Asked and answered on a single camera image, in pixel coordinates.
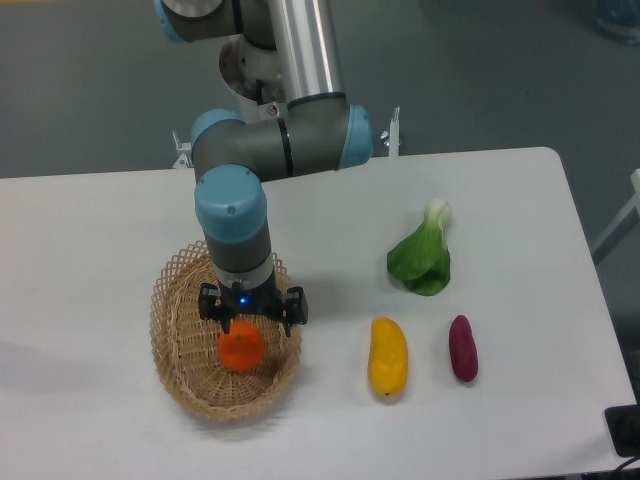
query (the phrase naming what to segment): orange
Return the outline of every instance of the orange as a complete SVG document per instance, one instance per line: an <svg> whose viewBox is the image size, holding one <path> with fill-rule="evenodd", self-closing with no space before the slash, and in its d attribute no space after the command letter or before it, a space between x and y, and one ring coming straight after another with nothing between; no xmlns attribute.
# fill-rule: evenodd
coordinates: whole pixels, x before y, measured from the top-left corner
<svg viewBox="0 0 640 480"><path fill-rule="evenodd" d="M264 353L264 337L253 323L232 322L229 333L218 337L218 358L229 370L251 370L260 365Z"/></svg>

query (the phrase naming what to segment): yellow mango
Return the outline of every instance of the yellow mango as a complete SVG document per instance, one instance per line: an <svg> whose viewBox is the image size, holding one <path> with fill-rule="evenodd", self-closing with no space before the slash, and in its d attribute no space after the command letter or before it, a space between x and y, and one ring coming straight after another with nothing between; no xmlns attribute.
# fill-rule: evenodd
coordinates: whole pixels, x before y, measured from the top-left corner
<svg viewBox="0 0 640 480"><path fill-rule="evenodd" d="M381 396L398 395L407 382L407 340L396 322L376 318L371 322L369 383Z"/></svg>

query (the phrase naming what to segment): wicker basket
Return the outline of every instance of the wicker basket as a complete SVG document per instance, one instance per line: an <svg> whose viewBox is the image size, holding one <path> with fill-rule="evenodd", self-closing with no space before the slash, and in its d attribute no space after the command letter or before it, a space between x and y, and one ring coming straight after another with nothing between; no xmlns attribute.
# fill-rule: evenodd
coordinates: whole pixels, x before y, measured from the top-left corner
<svg viewBox="0 0 640 480"><path fill-rule="evenodd" d="M274 254L278 287L289 286ZM300 356L300 329L287 338L282 325L264 316L241 315L265 340L265 357L247 372L232 372L218 360L219 324L202 321L198 295L204 282L216 284L205 242L175 255L156 281L151 304L151 345L165 390L188 411L209 419L234 420L272 404L290 385Z"/></svg>

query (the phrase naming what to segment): green leafy vegetable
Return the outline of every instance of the green leafy vegetable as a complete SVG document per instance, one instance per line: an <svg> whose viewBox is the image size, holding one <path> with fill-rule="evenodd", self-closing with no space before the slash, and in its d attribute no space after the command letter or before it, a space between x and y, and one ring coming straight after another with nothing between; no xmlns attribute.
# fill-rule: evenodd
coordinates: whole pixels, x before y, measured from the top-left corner
<svg viewBox="0 0 640 480"><path fill-rule="evenodd" d="M444 229L451 219L446 200L433 200L418 229L387 254L387 270L418 295L440 293L451 280L451 256Z"/></svg>

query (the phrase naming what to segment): gray floor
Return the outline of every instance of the gray floor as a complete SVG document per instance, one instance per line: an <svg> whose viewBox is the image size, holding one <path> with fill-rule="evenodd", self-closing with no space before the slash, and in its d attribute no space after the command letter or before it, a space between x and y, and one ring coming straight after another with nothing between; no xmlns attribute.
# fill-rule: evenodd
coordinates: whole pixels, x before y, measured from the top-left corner
<svg viewBox="0 0 640 480"><path fill-rule="evenodd" d="M376 132L402 107L406 154L555 149L591 242L640 168L640 46L596 32L590 3L333 1L348 95ZM170 167L171 130L236 108L222 43L170 43L151 0L0 4L0 177ZM599 275L640 348L640 227Z"/></svg>

